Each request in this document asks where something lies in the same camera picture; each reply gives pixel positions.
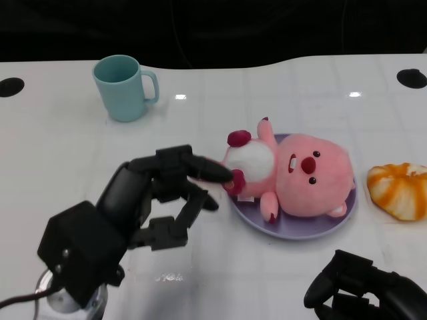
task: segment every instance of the teal mug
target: teal mug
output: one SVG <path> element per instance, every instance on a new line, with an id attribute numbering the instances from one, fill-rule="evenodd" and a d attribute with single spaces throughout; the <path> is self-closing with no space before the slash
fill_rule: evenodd
<path id="1" fill-rule="evenodd" d="M 128 55 L 112 55 L 100 60 L 92 70 L 109 116 L 120 122 L 135 121 L 147 111 L 146 103 L 159 100 L 159 83 L 151 71 L 141 70 L 139 62 Z M 145 98 L 141 76 L 154 84 L 152 99 Z"/>

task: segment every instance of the purple plate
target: purple plate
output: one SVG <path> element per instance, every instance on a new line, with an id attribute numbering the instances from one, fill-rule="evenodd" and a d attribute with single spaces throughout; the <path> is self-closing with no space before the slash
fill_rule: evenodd
<path id="1" fill-rule="evenodd" d="M 276 141 L 280 143 L 287 136 L 276 135 Z M 259 199 L 255 199 L 255 202 L 238 202 L 237 197 L 230 197 L 230 200 L 234 209 L 252 227 L 282 239 L 305 240 L 327 235 L 341 227 L 355 211 L 357 193 L 356 184 L 356 188 L 350 191 L 346 199 L 347 212 L 342 217 L 333 218 L 328 215 L 310 218 L 294 217 L 280 209 L 278 220 L 273 225 L 262 217 Z"/>

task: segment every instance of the robotic hand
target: robotic hand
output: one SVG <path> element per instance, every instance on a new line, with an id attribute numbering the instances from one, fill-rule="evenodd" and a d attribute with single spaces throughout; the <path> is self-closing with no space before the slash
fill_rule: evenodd
<path id="1" fill-rule="evenodd" d="M 187 176 L 225 183 L 233 174 L 219 163 L 193 155 L 184 145 L 157 150 L 152 157 L 124 163 L 115 172 L 96 206 L 84 201 L 50 218 L 38 255 L 63 287 L 84 308 L 102 284 L 119 286 L 124 271 L 119 262 L 128 249 L 182 247 L 187 229 L 202 209 L 218 204 Z M 184 198 L 187 203 L 175 218 L 152 219 L 151 200 L 164 203 Z"/>
<path id="2" fill-rule="evenodd" d="M 426 320 L 427 294 L 412 280 L 378 270 L 372 264 L 371 260 L 337 250 L 310 285 L 304 305 L 314 308 L 320 320 Z M 339 289 L 355 296 L 340 294 Z M 379 298 L 379 307 L 362 298 L 367 292 Z M 332 308 L 323 305 L 332 296 Z"/>

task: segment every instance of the table surface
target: table surface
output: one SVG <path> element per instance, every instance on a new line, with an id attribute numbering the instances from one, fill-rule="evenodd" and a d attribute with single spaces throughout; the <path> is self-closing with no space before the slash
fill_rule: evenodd
<path id="1" fill-rule="evenodd" d="M 282 241 L 244 223 L 222 188 L 181 249 L 129 251 L 126 278 L 109 289 L 110 319 L 317 319 L 304 294 L 336 249 L 373 259 L 427 290 L 427 224 L 399 223 L 366 191 L 374 165 L 427 165 L 427 88 L 397 82 L 403 69 L 427 74 L 427 55 L 305 57 L 253 69 L 157 73 L 161 99 L 142 119 L 107 116 L 91 77 L 94 61 L 0 63 L 2 79 L 25 88 L 0 98 L 0 299 L 34 290 L 45 266 L 37 248 L 50 216 L 97 201 L 124 161 L 189 143 L 222 159 L 229 132 L 269 117 L 276 133 L 308 133 L 349 152 L 358 179 L 356 214 L 327 237 Z M 153 89 L 145 82 L 147 96 Z M 176 215 L 183 201 L 153 204 L 151 217 Z M 32 319 L 33 304 L 0 311 Z"/>

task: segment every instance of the pastry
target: pastry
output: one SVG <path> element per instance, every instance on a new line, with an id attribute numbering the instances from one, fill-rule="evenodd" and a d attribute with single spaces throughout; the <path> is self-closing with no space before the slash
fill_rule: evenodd
<path id="1" fill-rule="evenodd" d="M 427 167 L 423 165 L 373 167 L 368 172 L 368 190 L 377 206 L 399 220 L 427 217 Z"/>

